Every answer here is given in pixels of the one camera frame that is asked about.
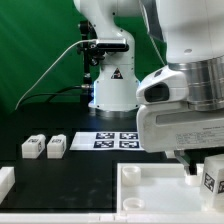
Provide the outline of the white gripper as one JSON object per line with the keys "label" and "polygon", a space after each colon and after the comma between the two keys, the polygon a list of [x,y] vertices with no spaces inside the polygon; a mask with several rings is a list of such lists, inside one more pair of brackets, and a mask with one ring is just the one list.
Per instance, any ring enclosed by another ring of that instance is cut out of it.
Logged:
{"label": "white gripper", "polygon": [[175,151],[190,175],[190,159],[183,150],[223,147],[224,109],[198,112],[184,102],[141,105],[137,130],[144,150]]}

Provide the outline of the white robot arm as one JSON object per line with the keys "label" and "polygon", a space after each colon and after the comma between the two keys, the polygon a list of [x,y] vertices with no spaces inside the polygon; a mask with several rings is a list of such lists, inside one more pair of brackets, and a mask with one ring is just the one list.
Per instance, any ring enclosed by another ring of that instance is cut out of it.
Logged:
{"label": "white robot arm", "polygon": [[[103,115],[134,110],[140,145],[171,151],[195,173],[189,150],[224,147],[224,0],[73,0],[96,31],[104,56],[90,108]],[[137,80],[134,39],[115,17],[141,15],[167,45],[167,64]]]}

